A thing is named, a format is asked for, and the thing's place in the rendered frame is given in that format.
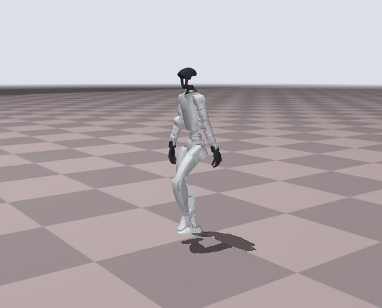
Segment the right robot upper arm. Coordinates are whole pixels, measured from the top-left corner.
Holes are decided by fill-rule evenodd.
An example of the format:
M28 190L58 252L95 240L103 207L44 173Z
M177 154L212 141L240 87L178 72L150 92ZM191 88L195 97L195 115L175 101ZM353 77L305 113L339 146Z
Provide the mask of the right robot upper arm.
M180 97L181 97L182 94L179 94L178 95L178 116L176 116L173 120L173 122L178 125L178 126L181 126L184 124L184 118L183 118L183 115L182 115L182 110L181 110L181 107L180 107Z

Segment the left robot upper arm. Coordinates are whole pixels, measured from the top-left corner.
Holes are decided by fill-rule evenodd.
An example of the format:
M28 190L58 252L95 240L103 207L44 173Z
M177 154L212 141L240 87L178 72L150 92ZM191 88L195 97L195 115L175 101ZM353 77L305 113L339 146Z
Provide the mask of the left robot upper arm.
M193 103L196 105L197 110L198 110L198 114L201 118L201 121L199 122L198 126L202 130L206 129L206 127L204 126L204 121L205 120L209 121L209 118L208 118L208 113L207 113L207 109L206 109L206 105L205 105L204 95L202 95L202 94L193 95Z

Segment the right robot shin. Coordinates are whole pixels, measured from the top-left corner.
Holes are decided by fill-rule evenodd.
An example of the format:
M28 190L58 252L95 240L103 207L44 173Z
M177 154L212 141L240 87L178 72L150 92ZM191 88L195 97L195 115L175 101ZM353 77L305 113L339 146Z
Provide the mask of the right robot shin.
M193 209L195 211L195 199L193 197L193 195L189 196L188 198L188 207L189 209ZM191 226L191 223L193 225L193 227ZM196 223L195 223L195 215L191 218L191 221L190 221L190 228L196 228Z

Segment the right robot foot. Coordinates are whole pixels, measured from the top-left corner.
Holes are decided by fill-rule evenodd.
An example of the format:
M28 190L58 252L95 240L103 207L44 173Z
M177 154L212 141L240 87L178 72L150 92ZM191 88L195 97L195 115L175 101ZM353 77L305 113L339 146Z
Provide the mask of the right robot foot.
M190 228L190 226L188 226L187 228L185 228L183 231L178 231L177 232L178 234L192 234L192 233L202 233L202 228L200 226L194 226L194 228Z

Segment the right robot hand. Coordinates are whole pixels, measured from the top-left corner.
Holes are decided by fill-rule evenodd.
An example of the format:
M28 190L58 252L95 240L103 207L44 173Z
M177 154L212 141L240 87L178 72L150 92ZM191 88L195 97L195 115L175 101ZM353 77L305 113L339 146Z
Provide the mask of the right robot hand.
M169 153L168 153L168 157L169 157L169 161L172 163L172 164L176 164L176 158L175 158L175 146L173 146L173 142L172 141L169 141Z

